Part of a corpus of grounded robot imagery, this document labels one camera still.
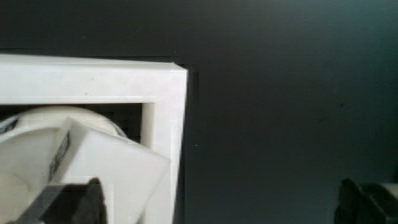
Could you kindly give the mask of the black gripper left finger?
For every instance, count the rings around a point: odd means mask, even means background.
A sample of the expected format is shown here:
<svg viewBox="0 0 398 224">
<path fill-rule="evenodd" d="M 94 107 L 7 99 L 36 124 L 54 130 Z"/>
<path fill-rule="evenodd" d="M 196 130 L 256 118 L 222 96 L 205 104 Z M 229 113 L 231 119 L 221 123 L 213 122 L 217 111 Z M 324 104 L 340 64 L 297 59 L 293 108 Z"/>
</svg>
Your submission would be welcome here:
<svg viewBox="0 0 398 224">
<path fill-rule="evenodd" d="M 100 179 L 86 184 L 48 185 L 14 224 L 107 224 Z"/>
</svg>

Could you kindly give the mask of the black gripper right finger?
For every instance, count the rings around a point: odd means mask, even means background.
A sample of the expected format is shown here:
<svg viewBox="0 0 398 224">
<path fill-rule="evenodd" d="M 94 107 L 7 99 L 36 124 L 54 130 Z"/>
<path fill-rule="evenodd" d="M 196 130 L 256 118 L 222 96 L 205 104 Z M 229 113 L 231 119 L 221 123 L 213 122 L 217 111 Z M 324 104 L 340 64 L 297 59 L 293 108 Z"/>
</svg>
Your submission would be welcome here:
<svg viewBox="0 0 398 224">
<path fill-rule="evenodd" d="M 398 224 L 398 183 L 341 181 L 334 224 Z"/>
</svg>

